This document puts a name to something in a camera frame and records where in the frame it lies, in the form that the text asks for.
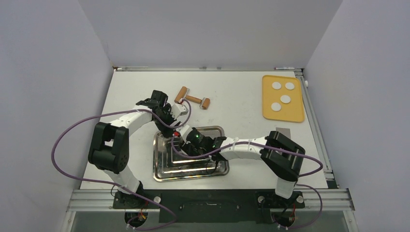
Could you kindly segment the stainless steel tray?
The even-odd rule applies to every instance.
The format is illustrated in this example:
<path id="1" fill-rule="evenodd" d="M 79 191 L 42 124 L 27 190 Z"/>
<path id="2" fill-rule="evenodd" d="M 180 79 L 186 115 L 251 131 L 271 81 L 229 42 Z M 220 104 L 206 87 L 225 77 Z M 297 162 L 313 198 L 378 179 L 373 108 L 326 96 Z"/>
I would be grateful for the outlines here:
<path id="1" fill-rule="evenodd" d="M 208 178 L 226 175 L 228 161 L 216 163 L 210 158 L 187 159 L 176 154 L 170 139 L 157 132 L 153 141 L 153 178 L 158 182 Z"/>

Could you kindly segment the white dough disc lower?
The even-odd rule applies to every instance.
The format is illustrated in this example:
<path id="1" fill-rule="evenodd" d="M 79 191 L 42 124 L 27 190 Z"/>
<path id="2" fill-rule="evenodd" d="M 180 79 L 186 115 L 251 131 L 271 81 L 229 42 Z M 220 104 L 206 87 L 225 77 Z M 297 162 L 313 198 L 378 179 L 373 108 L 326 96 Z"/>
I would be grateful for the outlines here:
<path id="1" fill-rule="evenodd" d="M 271 104 L 271 109 L 274 112 L 279 112 L 281 110 L 281 104 L 278 103 L 278 102 L 274 102 L 274 103 Z"/>

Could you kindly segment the white dough disc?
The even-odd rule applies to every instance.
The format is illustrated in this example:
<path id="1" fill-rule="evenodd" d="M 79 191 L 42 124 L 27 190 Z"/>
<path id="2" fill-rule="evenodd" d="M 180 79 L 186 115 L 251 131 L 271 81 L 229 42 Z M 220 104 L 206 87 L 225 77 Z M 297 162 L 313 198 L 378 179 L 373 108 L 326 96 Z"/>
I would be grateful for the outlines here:
<path id="1" fill-rule="evenodd" d="M 281 85 L 280 82 L 273 82 L 272 83 L 272 88 L 275 89 L 275 90 L 279 90 L 279 89 L 281 89 L 281 87 L 282 87 L 282 85 Z"/>
<path id="2" fill-rule="evenodd" d="M 285 84 L 285 87 L 286 87 L 288 90 L 293 90 L 293 89 L 295 89 L 295 85 L 294 85 L 292 82 L 287 82 L 287 83 Z"/>
<path id="3" fill-rule="evenodd" d="M 288 96 L 288 95 L 282 95 L 282 96 L 280 97 L 280 100 L 281 100 L 281 102 L 284 103 L 284 104 L 289 104 L 289 103 L 291 102 L 291 97 Z"/>
<path id="4" fill-rule="evenodd" d="M 274 102 L 274 103 L 271 104 L 271 109 L 274 112 L 279 112 L 281 110 L 281 104 L 278 103 L 278 102 Z"/>

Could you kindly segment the aluminium front rail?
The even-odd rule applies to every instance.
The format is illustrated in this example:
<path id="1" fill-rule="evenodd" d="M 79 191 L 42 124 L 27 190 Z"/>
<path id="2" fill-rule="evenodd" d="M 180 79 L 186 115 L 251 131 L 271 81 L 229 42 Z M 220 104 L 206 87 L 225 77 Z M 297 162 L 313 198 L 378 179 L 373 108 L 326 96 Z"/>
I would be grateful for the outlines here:
<path id="1" fill-rule="evenodd" d="M 303 193 L 305 209 L 319 209 L 319 196 L 311 189 L 300 189 Z M 346 189 L 318 189 L 324 211 L 355 211 L 350 191 Z M 114 197 L 108 189 L 74 190 L 67 206 L 67 212 L 108 212 L 117 211 L 113 207 Z"/>

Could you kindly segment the aluminium back rail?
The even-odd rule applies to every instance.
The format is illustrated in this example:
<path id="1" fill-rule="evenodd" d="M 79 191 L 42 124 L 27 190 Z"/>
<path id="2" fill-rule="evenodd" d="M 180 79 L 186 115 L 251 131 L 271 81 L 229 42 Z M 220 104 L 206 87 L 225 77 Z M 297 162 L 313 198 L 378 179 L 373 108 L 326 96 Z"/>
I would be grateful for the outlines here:
<path id="1" fill-rule="evenodd" d="M 202 72 L 202 71 L 244 71 L 244 72 L 270 72 L 270 71 L 291 71 L 291 72 L 302 72 L 303 68 L 292 68 L 292 67 L 274 67 L 274 68 L 250 68 L 250 67 L 194 67 L 194 68 L 158 68 L 158 67 L 114 67 L 117 72 Z"/>

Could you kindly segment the white dough disc upper right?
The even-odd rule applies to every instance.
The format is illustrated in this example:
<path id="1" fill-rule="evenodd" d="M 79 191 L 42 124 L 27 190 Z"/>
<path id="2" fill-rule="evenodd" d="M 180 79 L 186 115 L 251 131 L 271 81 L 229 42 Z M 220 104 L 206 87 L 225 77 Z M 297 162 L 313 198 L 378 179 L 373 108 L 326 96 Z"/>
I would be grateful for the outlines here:
<path id="1" fill-rule="evenodd" d="M 295 85 L 294 85 L 292 82 L 287 82 L 287 83 L 285 84 L 285 87 L 286 87 L 288 90 L 293 90 L 293 89 L 295 89 Z"/>

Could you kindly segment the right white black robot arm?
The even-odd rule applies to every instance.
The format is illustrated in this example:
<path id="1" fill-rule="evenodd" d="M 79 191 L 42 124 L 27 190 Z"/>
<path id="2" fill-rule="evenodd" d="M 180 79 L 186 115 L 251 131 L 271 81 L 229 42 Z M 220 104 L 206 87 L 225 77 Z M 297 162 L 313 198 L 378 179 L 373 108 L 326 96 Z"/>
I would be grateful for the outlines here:
<path id="1" fill-rule="evenodd" d="M 183 141 L 180 147 L 188 156 L 207 154 L 214 161 L 234 159 L 263 161 L 278 177 L 273 194 L 274 203 L 285 207 L 292 201 L 303 158 L 285 151 L 301 155 L 306 151 L 283 133 L 274 130 L 265 137 L 239 139 L 224 136 L 211 138 L 190 126 L 184 126 L 177 132 Z"/>

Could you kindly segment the yellow plastic tray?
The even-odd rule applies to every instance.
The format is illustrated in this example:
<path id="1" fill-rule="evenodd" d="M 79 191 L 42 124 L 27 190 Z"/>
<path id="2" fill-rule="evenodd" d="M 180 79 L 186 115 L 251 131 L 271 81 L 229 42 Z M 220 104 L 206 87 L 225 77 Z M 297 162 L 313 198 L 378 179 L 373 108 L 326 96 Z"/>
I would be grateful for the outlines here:
<path id="1" fill-rule="evenodd" d="M 295 77 L 263 76 L 262 115 L 269 120 L 304 122 L 301 82 Z"/>

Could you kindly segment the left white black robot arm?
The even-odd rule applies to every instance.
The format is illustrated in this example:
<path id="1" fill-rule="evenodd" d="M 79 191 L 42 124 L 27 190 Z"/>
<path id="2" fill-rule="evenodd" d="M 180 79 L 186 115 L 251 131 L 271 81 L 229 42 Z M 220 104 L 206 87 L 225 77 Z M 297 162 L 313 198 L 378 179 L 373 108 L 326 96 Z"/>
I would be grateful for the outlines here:
<path id="1" fill-rule="evenodd" d="M 164 137 L 171 137 L 182 126 L 179 117 L 189 112 L 189 107 L 179 102 L 170 104 L 165 93 L 154 90 L 151 97 L 138 101 L 119 118 L 95 125 L 88 161 L 119 184 L 118 190 L 130 207 L 138 208 L 144 201 L 144 189 L 128 166 L 130 136 L 144 125 L 153 124 Z"/>

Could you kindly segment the white dough disc upper left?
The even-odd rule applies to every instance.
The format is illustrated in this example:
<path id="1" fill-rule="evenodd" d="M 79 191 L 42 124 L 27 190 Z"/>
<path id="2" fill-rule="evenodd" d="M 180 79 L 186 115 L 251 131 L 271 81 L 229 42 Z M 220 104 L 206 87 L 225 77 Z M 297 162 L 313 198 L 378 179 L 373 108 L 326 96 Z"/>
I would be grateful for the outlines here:
<path id="1" fill-rule="evenodd" d="M 275 89 L 275 90 L 279 90 L 279 89 L 281 89 L 281 87 L 282 87 L 282 85 L 281 85 L 280 82 L 273 82 L 272 83 L 272 88 Z"/>

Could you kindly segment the white dough disc middle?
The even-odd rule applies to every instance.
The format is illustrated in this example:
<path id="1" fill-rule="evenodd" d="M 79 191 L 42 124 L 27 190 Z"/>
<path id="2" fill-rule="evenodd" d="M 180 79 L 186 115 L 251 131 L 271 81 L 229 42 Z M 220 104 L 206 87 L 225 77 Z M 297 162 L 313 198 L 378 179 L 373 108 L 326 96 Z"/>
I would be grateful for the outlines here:
<path id="1" fill-rule="evenodd" d="M 282 96 L 280 97 L 280 100 L 281 100 L 281 102 L 284 103 L 284 104 L 289 104 L 289 103 L 291 102 L 291 97 L 288 96 L 288 95 L 282 95 Z"/>

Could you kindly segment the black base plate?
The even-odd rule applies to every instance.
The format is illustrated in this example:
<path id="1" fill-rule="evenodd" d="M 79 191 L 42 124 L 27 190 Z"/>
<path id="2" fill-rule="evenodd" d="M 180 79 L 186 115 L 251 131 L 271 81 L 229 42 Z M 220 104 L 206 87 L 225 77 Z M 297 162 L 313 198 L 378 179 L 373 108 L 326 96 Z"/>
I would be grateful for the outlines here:
<path id="1" fill-rule="evenodd" d="M 240 190 L 145 190 L 144 197 L 157 200 L 174 212 L 171 215 L 146 200 L 117 191 L 114 209 L 159 210 L 159 222 L 178 223 L 234 223 L 254 221 L 271 224 L 274 219 L 288 219 L 294 209 L 305 208 L 303 194 L 294 191 L 289 199 L 278 196 L 273 189 Z"/>

